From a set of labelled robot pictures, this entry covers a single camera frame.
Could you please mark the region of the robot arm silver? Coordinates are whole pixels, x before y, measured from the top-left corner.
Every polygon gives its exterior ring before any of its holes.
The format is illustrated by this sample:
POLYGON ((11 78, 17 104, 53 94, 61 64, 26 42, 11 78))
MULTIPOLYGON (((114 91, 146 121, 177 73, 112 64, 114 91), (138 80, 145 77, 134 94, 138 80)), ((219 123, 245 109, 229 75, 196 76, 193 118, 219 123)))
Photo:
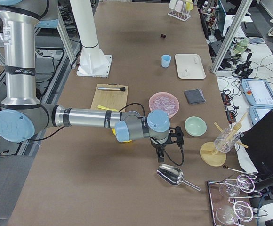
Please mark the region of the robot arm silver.
POLYGON ((166 145, 183 148, 183 132, 172 128, 162 110, 148 115, 134 111, 64 108, 43 104, 36 97, 35 26, 59 22, 55 0, 0 0, 7 96, 1 103, 0 136, 10 142, 23 142, 38 132, 57 127, 89 126, 113 128, 120 142, 149 138, 158 162, 164 162, 166 145))

